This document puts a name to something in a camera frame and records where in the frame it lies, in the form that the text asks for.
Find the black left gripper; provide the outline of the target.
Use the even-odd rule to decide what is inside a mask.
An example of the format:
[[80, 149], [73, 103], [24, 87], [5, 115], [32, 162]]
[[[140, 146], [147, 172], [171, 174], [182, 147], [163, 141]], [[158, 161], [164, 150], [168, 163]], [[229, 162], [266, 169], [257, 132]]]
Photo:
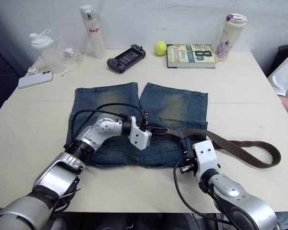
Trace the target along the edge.
[[158, 125], [158, 124], [154, 124], [154, 123], [149, 123], [148, 122], [148, 115], [149, 112], [144, 112], [144, 116], [142, 117], [141, 121], [140, 121], [140, 130], [145, 132], [145, 131], [150, 131], [152, 133], [152, 135], [165, 135], [167, 134], [167, 129], [165, 129], [165, 127]]

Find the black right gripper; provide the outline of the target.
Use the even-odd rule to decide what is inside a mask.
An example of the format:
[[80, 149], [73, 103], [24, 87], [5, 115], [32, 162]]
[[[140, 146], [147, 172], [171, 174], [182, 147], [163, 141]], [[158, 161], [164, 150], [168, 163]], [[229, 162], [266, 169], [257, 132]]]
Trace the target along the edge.
[[184, 155], [183, 159], [185, 162], [185, 164], [180, 167], [180, 173], [185, 174], [193, 172], [193, 174], [196, 174], [198, 171], [198, 162], [195, 150], [193, 150], [192, 147], [186, 147], [185, 137], [183, 134], [180, 136], [180, 143]]

